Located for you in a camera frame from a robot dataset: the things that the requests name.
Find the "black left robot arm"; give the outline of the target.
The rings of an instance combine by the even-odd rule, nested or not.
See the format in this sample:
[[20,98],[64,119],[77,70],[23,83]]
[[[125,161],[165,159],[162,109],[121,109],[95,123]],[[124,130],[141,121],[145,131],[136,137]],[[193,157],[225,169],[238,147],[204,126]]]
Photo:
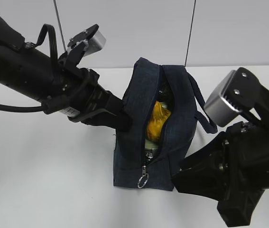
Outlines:
[[93,25],[74,36],[59,55],[52,25],[44,24],[32,43],[0,17],[0,84],[39,102],[34,107],[0,104],[0,111],[60,112],[74,123],[129,130],[132,120],[122,100],[99,85],[94,70],[78,67],[83,57],[102,50],[105,42],[99,26]]

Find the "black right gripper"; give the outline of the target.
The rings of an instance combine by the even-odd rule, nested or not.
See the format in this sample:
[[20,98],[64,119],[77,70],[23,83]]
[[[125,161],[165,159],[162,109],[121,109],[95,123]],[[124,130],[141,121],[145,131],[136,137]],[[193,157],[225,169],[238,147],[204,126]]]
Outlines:
[[269,131],[235,124],[179,165],[172,177],[179,193],[214,199],[226,226],[248,226],[269,189]]

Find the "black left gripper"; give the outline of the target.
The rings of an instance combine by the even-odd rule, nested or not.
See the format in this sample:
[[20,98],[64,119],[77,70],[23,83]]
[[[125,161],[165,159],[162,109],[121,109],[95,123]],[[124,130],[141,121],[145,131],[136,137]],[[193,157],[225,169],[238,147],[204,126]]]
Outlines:
[[99,77],[87,68],[63,70],[55,90],[41,102],[44,113],[61,112],[74,123],[128,131],[132,119],[122,113],[122,101],[99,84]]

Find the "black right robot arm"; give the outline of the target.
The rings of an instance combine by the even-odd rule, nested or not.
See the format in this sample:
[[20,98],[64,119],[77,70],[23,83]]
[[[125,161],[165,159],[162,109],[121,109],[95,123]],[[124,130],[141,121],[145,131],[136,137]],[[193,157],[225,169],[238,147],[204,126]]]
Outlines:
[[220,132],[199,151],[180,162],[172,177],[180,193],[218,202],[229,228],[248,226],[269,189],[269,90],[262,88],[254,106],[259,122],[238,122]]

